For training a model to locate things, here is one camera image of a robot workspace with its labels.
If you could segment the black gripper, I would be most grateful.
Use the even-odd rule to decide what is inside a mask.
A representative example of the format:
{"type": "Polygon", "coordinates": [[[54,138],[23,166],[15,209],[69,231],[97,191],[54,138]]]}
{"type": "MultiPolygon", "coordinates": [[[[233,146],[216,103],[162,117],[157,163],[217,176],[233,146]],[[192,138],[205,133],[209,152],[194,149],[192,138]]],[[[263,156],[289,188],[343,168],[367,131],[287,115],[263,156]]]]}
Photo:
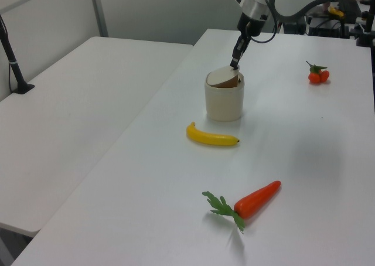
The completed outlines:
{"type": "Polygon", "coordinates": [[[246,52],[248,45],[251,41],[251,37],[259,36],[263,27],[265,25],[265,20],[253,19],[246,14],[242,13],[237,24],[237,29],[240,31],[241,36],[234,46],[232,52],[232,60],[230,66],[234,69],[238,69],[238,64],[243,54],[246,52]]]}

